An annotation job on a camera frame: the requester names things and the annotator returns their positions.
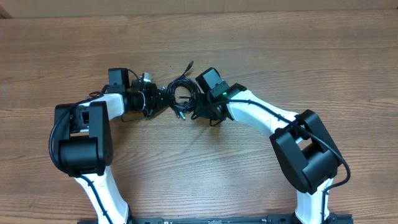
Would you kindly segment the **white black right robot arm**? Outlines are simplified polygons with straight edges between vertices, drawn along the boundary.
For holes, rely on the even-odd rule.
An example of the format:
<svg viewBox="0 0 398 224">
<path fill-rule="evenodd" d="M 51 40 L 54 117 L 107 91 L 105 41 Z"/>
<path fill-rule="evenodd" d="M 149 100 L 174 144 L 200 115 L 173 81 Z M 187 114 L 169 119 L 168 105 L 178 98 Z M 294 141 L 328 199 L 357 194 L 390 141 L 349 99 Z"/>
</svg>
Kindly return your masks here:
<svg viewBox="0 0 398 224">
<path fill-rule="evenodd" d="M 267 215 L 263 223 L 353 223 L 351 215 L 328 209 L 330 190 L 347 183 L 351 171 L 320 117 L 273 106 L 238 83 L 228 85 L 210 67 L 196 82 L 202 90 L 193 118 L 203 117 L 210 126 L 226 119 L 244 123 L 269 138 L 282 173 L 296 189 L 292 214 Z"/>
</svg>

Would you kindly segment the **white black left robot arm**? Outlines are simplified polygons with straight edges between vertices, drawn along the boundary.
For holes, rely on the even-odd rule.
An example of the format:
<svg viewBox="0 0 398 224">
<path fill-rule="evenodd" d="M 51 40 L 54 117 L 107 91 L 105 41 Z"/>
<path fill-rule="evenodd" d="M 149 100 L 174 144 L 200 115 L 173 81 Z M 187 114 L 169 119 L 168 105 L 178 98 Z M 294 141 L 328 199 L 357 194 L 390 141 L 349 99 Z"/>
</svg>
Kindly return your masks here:
<svg viewBox="0 0 398 224">
<path fill-rule="evenodd" d="M 135 223 L 111 170 L 111 120 L 129 111 L 153 118 L 170 103 L 166 89 L 158 88 L 149 73 L 130 80 L 132 73 L 128 68 L 110 68 L 109 83 L 100 91 L 55 107 L 50 158 L 58 170 L 82 186 L 96 212 L 95 223 Z"/>
</svg>

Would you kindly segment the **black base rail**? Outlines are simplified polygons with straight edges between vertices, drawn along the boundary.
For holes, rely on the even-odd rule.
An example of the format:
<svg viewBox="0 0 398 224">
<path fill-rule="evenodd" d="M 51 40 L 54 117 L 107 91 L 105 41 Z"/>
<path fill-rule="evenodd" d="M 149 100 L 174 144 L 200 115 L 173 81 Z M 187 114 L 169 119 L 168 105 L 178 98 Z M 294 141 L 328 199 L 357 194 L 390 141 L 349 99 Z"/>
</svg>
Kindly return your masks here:
<svg viewBox="0 0 398 224">
<path fill-rule="evenodd" d="M 77 224 L 97 224 L 95 220 L 77 221 Z M 235 218 L 129 218 L 128 224 L 293 224 L 300 223 L 295 214 L 272 214 L 266 217 L 235 217 Z M 327 224 L 353 224 L 352 215 L 331 213 L 326 219 Z"/>
</svg>

